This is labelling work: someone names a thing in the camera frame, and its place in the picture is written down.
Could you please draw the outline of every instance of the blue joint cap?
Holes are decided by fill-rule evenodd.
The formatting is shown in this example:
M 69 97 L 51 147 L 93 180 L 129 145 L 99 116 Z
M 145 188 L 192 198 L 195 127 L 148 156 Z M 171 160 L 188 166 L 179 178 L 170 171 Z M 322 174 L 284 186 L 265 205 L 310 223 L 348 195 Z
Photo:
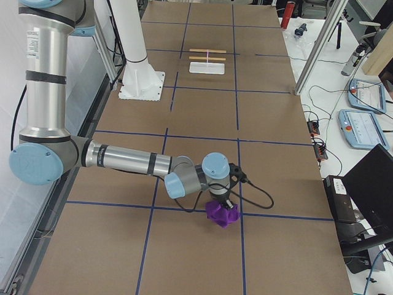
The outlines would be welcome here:
M 164 182 L 166 191 L 171 199 L 177 199 L 185 196 L 183 183 L 175 172 L 166 175 Z
M 224 179 L 229 175 L 228 159 L 220 152 L 212 152 L 203 159 L 202 170 L 212 179 Z
M 32 8 L 49 8 L 59 4 L 62 0 L 19 0 L 23 4 Z
M 96 34 L 96 26 L 88 26 L 85 28 L 75 28 L 75 31 L 71 34 L 76 37 L 92 37 Z
M 18 145 L 11 152 L 9 165 L 16 177 L 29 184 L 52 183 L 63 174 L 59 156 L 38 143 Z

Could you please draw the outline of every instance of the purple cloth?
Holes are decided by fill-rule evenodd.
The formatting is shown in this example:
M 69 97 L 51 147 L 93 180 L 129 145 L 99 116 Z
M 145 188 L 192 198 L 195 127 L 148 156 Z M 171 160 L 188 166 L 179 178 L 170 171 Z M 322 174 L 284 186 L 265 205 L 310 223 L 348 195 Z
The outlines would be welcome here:
M 206 203 L 206 214 L 208 218 L 220 227 L 226 228 L 229 224 L 237 222 L 240 217 L 237 204 L 232 209 L 225 209 L 218 201 Z

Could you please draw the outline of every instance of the computer monitor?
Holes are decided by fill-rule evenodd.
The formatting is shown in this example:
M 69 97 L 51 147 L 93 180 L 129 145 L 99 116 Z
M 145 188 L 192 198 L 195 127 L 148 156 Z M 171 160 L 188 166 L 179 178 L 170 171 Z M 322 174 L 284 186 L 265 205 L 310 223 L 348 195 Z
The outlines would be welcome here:
M 344 255 L 374 246 L 393 246 L 393 157 L 378 144 L 342 179 L 347 193 L 377 236 L 344 244 Z

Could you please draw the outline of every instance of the cardboard surface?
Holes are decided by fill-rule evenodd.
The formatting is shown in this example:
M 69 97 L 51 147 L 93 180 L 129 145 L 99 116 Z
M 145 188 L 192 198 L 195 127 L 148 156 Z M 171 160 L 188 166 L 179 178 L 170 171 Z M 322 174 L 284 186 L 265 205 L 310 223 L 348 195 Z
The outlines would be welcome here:
M 195 164 L 221 152 L 275 206 L 243 202 L 243 220 L 222 229 L 206 218 L 208 192 L 188 214 L 161 181 L 81 169 L 30 294 L 351 294 L 289 59 L 255 56 L 286 52 L 280 30 L 255 28 L 278 27 L 275 9 L 152 1 L 144 20 L 149 62 L 166 72 L 161 100 L 112 92 L 95 138 Z M 225 75 L 190 74 L 188 57 L 203 53 L 189 47 L 228 50 L 214 55 Z M 234 191 L 269 205 L 248 185 Z

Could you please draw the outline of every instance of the white desk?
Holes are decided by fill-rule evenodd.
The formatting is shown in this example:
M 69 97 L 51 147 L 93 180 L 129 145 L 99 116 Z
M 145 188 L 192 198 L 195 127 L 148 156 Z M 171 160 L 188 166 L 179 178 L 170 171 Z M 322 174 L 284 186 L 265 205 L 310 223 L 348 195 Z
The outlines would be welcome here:
M 307 24 L 307 31 L 301 38 L 294 38 L 295 28 L 298 28 L 302 23 Z M 287 46 L 288 54 L 291 58 L 302 58 L 307 59 L 311 49 L 313 48 L 314 41 L 316 40 L 324 20 L 308 20 L 302 18 L 291 18 L 288 28 L 283 31 L 284 39 Z M 322 51 L 320 60 L 340 61 L 346 62 L 353 50 L 357 47 L 358 43 L 352 34 L 347 23 L 343 22 L 341 32 L 341 48 L 336 49 L 337 42 L 337 31 L 333 34 L 330 42 L 326 44 Z M 305 61 L 291 59 L 291 65 L 294 72 L 295 79 L 299 78 L 300 73 L 305 65 Z M 327 90 L 341 90 L 345 89 L 349 77 L 344 77 L 340 74 L 343 65 L 338 63 L 326 63 L 323 61 L 317 62 L 317 65 L 309 79 L 305 90 L 301 95 L 302 103 L 307 104 L 311 107 L 311 111 L 315 112 L 320 119 L 327 118 L 328 115 L 321 110 L 315 108 L 308 95 L 308 90 L 313 85 L 321 86 Z M 380 82 L 377 76 L 366 76 L 360 67 L 356 72 L 355 78 L 364 79 L 372 82 Z M 314 104 L 327 112 L 331 113 L 334 105 L 339 99 L 341 92 L 329 93 L 323 91 L 317 87 L 314 87 L 311 91 L 311 97 Z M 386 92 L 386 98 L 390 99 L 389 94 Z M 309 110 L 307 106 L 303 106 L 304 110 Z M 343 163 L 343 170 L 341 175 L 345 175 L 362 157 L 364 157 L 368 151 L 356 150 L 350 147 L 346 142 L 342 131 L 340 130 L 338 123 L 338 112 L 341 109 L 351 109 L 348 100 L 347 93 L 342 94 L 337 106 L 332 113 L 332 120 L 330 121 L 329 129 L 327 129 L 328 120 L 322 120 L 319 122 L 321 135 L 319 136 L 323 140 L 327 138 L 327 149 L 336 154 L 341 162 Z M 387 113 L 393 114 L 393 104 L 387 104 Z M 377 115 L 377 119 L 382 129 L 392 130 L 393 121 L 384 115 Z M 385 133 L 386 139 L 389 142 L 391 148 L 389 152 L 393 153 L 393 134 Z M 321 164 L 321 176 L 325 178 L 327 175 L 337 175 L 340 170 L 340 164 L 333 155 L 328 153 L 329 159 L 322 162 Z M 372 277 L 377 280 L 377 283 L 370 283 L 367 294 L 392 294 L 393 292 L 393 265 L 385 262 L 385 272 L 373 272 Z M 363 294 L 364 286 L 366 284 L 366 277 L 368 276 L 369 270 L 365 270 L 361 273 L 353 275 L 348 271 L 349 280 L 351 282 L 352 290 L 354 293 Z

